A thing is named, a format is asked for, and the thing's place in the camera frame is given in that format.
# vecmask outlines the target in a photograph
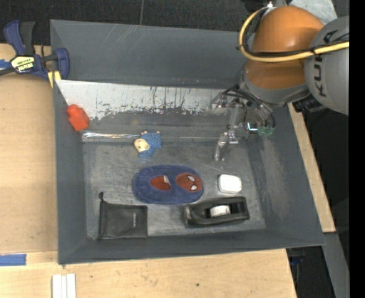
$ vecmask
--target black plastic piece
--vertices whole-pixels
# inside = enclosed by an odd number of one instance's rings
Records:
[[[326,107],[319,103],[312,94],[292,103],[296,112],[316,112],[325,109]]]
[[[210,214],[211,208],[220,205],[228,205],[230,214],[212,217]],[[211,199],[198,204],[186,205],[184,210],[184,217],[188,225],[209,226],[239,222],[250,218],[246,198],[243,196]]]

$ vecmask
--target black floor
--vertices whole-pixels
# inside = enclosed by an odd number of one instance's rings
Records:
[[[338,16],[349,14],[349,0],[332,1]],[[15,19],[36,21],[34,43],[45,45],[50,44],[50,19],[236,32],[261,6],[258,0],[0,0],[0,42],[3,27]],[[348,118],[324,110],[306,114],[305,121],[349,264]],[[298,296],[334,297],[322,249],[305,248],[304,254]]]

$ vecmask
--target white object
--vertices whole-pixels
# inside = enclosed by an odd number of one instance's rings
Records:
[[[75,274],[52,276],[52,298],[76,298]]]
[[[218,217],[221,215],[231,214],[231,209],[227,205],[218,205],[210,209],[211,217]]]
[[[223,193],[238,193],[242,190],[242,180],[238,176],[221,174],[219,176],[219,189]]]

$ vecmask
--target clamp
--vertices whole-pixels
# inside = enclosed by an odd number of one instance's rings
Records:
[[[9,45],[11,45],[16,53],[9,63],[10,67],[0,70],[0,76],[9,73],[29,74],[45,81],[50,81],[49,70],[46,68],[46,62],[57,61],[58,71],[62,79],[68,77],[70,71],[70,59],[65,48],[57,48],[54,54],[42,56],[35,54],[32,45],[32,30],[35,22],[20,22],[14,20],[8,23],[4,29],[4,36]]]

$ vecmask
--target black object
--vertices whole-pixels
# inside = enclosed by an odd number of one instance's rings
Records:
[[[12,21],[4,27],[4,36],[9,45],[16,52],[16,56],[10,60],[10,68],[0,70],[0,76],[9,73],[30,74],[49,80],[45,63],[56,60],[58,62],[58,71],[61,78],[66,79],[70,70],[70,60],[65,48],[57,48],[55,54],[49,56],[39,56],[35,54],[32,45],[32,30],[35,22]]]
[[[223,205],[229,207],[229,213],[218,214],[217,216],[212,213],[212,209]],[[186,223],[189,225],[203,226],[239,222],[250,218],[246,198],[241,196],[221,197],[194,205],[186,205],[184,215]]]
[[[296,112],[304,113],[321,111],[322,109],[326,108],[321,103],[319,103],[312,94],[309,94],[307,97],[293,102],[292,105]]]
[[[111,204],[104,201],[103,195],[103,192],[99,195],[101,199],[100,240],[148,237],[147,206]]]

